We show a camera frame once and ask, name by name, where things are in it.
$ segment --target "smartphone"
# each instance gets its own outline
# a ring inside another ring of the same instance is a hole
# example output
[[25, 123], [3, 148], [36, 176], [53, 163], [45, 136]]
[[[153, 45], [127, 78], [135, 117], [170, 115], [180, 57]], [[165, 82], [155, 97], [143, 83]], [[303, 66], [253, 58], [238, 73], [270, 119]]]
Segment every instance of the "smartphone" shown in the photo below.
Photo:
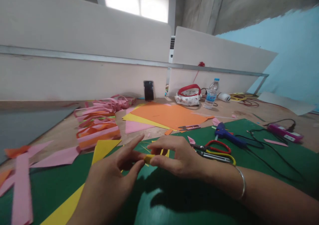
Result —
[[153, 81], [144, 81], [144, 97], [146, 101], [154, 100]]

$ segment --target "blue glue gun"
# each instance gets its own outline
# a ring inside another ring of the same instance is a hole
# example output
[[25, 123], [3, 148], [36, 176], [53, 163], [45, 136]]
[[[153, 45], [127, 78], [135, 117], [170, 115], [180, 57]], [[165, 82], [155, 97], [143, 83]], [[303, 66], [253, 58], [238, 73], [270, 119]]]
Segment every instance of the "blue glue gun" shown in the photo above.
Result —
[[218, 138], [221, 139], [227, 139], [230, 142], [232, 142], [234, 145], [241, 149], [246, 149], [247, 148], [247, 142], [243, 141], [235, 136], [233, 136], [231, 133], [229, 133], [225, 129], [225, 125], [223, 122], [220, 122], [215, 130], [215, 135], [218, 136]]

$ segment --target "tape roll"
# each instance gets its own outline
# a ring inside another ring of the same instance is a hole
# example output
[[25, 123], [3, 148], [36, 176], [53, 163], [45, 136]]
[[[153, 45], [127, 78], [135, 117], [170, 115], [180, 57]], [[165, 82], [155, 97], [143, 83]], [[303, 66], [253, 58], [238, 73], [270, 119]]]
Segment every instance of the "tape roll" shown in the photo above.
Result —
[[221, 101], [230, 101], [230, 95], [226, 94], [226, 93], [219, 93], [218, 94], [218, 99], [220, 99]]

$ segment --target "silver bracelet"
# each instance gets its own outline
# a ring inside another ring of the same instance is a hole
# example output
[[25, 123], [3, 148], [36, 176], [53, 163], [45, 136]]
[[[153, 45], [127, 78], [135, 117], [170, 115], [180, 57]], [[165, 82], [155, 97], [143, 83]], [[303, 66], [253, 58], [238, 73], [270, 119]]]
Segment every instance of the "silver bracelet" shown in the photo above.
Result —
[[236, 166], [235, 166], [235, 168], [239, 171], [240, 175], [243, 178], [243, 183], [244, 183], [242, 195], [238, 199], [238, 200], [241, 200], [243, 198], [244, 194], [245, 194], [245, 191], [246, 191], [246, 181], [245, 181], [245, 177], [244, 177], [243, 173], [239, 170], [239, 168], [237, 168]]

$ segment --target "pink power strip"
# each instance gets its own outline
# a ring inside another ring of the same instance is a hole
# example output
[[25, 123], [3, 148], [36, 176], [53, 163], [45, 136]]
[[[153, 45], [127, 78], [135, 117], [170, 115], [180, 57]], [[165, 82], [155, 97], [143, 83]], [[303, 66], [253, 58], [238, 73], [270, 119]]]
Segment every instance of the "pink power strip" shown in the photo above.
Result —
[[286, 130], [286, 128], [284, 128], [278, 124], [268, 125], [267, 130], [273, 134], [280, 135], [280, 136], [282, 136], [282, 137], [284, 137], [284, 138], [286, 138], [294, 143], [299, 143], [303, 138], [303, 135], [300, 135], [296, 132], [288, 132]]

